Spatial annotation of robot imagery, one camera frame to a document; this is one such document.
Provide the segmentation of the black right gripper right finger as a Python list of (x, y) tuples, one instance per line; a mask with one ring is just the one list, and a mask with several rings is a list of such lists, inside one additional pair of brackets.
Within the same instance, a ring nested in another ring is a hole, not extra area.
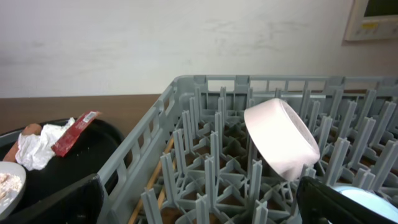
[(302, 178), (296, 199), (303, 223), (395, 223), (311, 177)]

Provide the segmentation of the wooden chopstick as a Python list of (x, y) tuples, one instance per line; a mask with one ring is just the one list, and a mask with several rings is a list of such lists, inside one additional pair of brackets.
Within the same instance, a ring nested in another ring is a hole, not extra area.
[[(174, 139), (171, 138), (169, 143), (167, 144), (167, 147), (166, 147), (164, 152), (166, 154), (169, 153), (173, 146), (174, 146)], [(148, 183), (146, 185), (147, 189), (151, 189), (153, 187), (153, 185), (155, 184), (155, 181), (157, 180), (157, 178), (158, 178), (158, 176), (160, 174), (161, 168), (162, 168), (162, 164), (161, 164), (161, 162), (159, 162), (157, 164), (156, 168), (155, 168), (155, 171), (152, 173), (152, 175), (151, 175), (151, 177), (150, 177), (150, 179), (149, 179), (149, 181), (148, 181)], [(137, 203), (137, 205), (136, 205), (136, 207), (135, 207), (135, 209), (134, 209), (129, 221), (128, 221), (128, 224), (134, 224), (135, 223), (135, 221), (136, 221), (136, 219), (138, 217), (138, 214), (141, 211), (142, 207), (143, 207), (143, 202), (140, 199), (139, 202)]]
[[(172, 161), (172, 167), (173, 167), (173, 170), (176, 169), (176, 160), (175, 159)], [(160, 191), (159, 197), (157, 199), (157, 204), (158, 204), (159, 209), (162, 208), (162, 204), (163, 204), (164, 200), (165, 200), (165, 187), (162, 188), (162, 190)]]

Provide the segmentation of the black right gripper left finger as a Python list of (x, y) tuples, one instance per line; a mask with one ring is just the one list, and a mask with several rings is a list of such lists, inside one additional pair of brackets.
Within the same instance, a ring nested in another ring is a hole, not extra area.
[(69, 185), (51, 196), (1, 220), (1, 224), (96, 223), (104, 189), (98, 174)]

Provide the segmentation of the red snack wrapper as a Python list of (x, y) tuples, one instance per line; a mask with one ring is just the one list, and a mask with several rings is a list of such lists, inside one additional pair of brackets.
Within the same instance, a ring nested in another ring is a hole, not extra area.
[(52, 150), (56, 156), (65, 157), (72, 146), (76, 143), (80, 134), (99, 116), (99, 111), (84, 112), (60, 137), (60, 139), (52, 146)]

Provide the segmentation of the light blue cup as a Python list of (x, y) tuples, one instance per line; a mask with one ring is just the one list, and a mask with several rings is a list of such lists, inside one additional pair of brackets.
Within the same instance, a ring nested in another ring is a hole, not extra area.
[(337, 186), (333, 187), (333, 189), (356, 203), (376, 212), (378, 215), (397, 223), (397, 208), (382, 197), (352, 186)]

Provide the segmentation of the white napkin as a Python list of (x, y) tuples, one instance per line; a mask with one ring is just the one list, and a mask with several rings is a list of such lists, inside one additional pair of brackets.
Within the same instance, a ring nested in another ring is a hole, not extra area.
[(16, 154), (17, 163), (29, 171), (42, 170), (55, 156), (52, 146), (74, 122), (75, 119), (70, 118), (64, 126), (45, 124), (38, 136), (26, 136)]

